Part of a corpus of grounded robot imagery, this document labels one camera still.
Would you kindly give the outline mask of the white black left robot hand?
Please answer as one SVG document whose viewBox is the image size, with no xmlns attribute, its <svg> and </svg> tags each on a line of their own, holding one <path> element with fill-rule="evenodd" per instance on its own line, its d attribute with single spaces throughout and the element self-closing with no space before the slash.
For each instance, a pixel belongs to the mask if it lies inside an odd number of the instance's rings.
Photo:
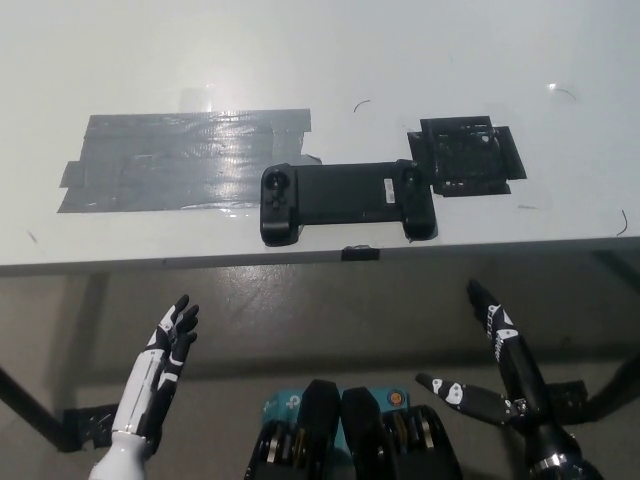
<svg viewBox="0 0 640 480">
<path fill-rule="evenodd" d="M 191 345 L 199 306 L 181 296 L 164 314 L 137 356 L 119 402 L 113 432 L 153 439 L 175 395 Z"/>
</svg>

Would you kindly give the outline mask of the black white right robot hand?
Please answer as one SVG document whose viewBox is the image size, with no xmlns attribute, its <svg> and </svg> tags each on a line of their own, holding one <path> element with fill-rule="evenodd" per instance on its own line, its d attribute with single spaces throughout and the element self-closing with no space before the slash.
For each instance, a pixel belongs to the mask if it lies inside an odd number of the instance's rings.
<svg viewBox="0 0 640 480">
<path fill-rule="evenodd" d="M 510 426 L 525 438 L 562 438 L 547 384 L 532 352 L 503 304 L 478 281 L 466 287 L 475 318 L 487 336 L 506 392 L 418 373 L 416 382 L 449 408 L 494 426 Z"/>
</svg>

